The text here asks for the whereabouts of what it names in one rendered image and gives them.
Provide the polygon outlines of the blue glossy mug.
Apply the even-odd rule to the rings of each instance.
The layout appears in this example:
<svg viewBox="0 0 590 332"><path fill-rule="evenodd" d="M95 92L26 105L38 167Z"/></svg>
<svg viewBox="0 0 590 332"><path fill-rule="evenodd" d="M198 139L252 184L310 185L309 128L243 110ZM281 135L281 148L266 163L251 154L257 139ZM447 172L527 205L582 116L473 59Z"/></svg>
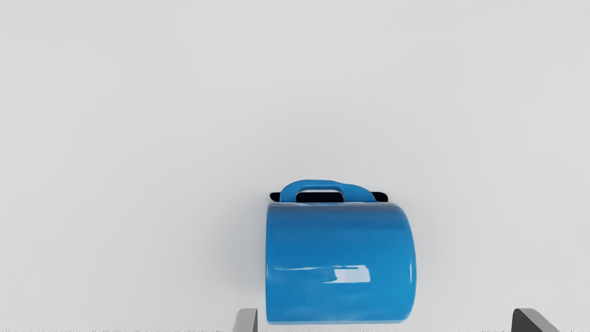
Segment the blue glossy mug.
<svg viewBox="0 0 590 332"><path fill-rule="evenodd" d="M413 232L385 194L304 179L270 194L265 308L271 325L387 324L410 316Z"/></svg>

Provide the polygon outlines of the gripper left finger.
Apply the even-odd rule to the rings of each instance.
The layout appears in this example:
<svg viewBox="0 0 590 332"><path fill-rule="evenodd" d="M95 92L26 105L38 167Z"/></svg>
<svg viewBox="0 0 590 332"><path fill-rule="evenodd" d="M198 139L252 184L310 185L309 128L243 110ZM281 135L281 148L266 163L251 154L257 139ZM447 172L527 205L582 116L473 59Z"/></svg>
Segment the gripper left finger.
<svg viewBox="0 0 590 332"><path fill-rule="evenodd" d="M239 309L232 332L259 332L258 310L256 308Z"/></svg>

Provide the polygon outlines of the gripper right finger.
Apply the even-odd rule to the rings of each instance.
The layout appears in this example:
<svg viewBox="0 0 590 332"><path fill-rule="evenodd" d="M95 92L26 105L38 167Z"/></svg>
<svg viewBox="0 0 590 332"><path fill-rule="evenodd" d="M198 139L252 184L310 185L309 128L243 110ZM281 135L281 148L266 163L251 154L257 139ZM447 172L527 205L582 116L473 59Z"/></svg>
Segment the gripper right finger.
<svg viewBox="0 0 590 332"><path fill-rule="evenodd" d="M546 317L533 308L513 311L511 332L560 332Z"/></svg>

